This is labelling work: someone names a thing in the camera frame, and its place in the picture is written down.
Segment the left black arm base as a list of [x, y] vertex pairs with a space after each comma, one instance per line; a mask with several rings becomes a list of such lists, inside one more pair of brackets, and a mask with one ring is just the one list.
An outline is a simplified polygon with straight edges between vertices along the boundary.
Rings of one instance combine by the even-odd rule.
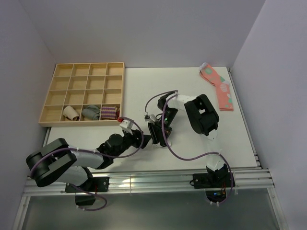
[[[108, 187], [109, 177], [93, 177], [80, 186], [66, 183], [65, 193], [75, 194], [77, 208], [84, 211], [98, 211], [107, 205], [107, 199], [99, 193], [107, 192]], [[98, 199], [104, 201], [104, 204], [101, 207], [91, 208]]]

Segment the purple striped sock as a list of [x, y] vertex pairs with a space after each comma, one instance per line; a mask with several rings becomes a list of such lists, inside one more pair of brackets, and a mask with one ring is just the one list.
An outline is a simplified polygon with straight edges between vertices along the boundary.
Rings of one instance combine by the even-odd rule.
[[100, 118], [102, 120], [117, 120], [120, 110], [116, 106], [102, 106]]

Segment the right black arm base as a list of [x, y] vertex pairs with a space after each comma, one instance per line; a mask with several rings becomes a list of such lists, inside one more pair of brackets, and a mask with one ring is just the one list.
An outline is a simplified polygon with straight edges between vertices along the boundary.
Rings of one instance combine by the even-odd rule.
[[234, 188], [235, 181], [231, 179], [230, 173], [217, 175], [214, 173], [195, 173], [189, 182], [195, 189], [213, 189], [213, 188]]

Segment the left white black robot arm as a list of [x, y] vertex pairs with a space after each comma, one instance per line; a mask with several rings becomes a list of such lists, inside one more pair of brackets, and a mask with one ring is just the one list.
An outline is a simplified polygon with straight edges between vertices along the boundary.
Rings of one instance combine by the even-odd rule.
[[94, 185], [94, 177], [89, 171], [105, 169], [114, 163], [130, 147], [144, 149], [152, 140], [139, 130], [111, 135], [108, 140], [94, 150], [78, 150], [69, 146], [64, 138], [58, 138], [26, 158], [30, 177], [38, 187], [54, 182], [63, 182], [89, 191]]

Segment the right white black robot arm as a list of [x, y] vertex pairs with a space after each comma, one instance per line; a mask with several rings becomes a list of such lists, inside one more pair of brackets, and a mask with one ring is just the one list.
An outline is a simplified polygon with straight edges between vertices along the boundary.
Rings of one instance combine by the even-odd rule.
[[206, 179], [211, 186], [217, 187], [222, 182], [230, 182], [234, 185], [234, 178], [229, 163], [221, 153], [211, 151], [193, 158], [183, 158], [177, 155], [170, 147], [168, 138], [172, 132], [171, 123], [178, 111], [186, 112], [193, 131], [204, 135], [208, 140], [215, 141], [219, 123], [219, 115], [214, 109], [209, 98], [205, 94], [197, 97], [178, 94], [177, 91], [169, 91], [159, 94], [157, 107], [162, 111], [161, 117], [150, 116], [148, 128], [154, 144], [167, 147], [178, 159], [194, 161], [202, 157], [206, 158]]

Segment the black white-striped sock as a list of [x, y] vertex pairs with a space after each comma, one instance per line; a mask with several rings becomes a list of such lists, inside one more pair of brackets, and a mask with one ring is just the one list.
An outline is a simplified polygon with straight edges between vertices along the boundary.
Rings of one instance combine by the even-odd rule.
[[[165, 139], [162, 132], [162, 123], [159, 121], [154, 123], [148, 123], [148, 128], [153, 139], [153, 144], [159, 144], [161, 147], [166, 147]], [[166, 139], [168, 139], [171, 132], [172, 128], [169, 126], [165, 126], [164, 134]]]

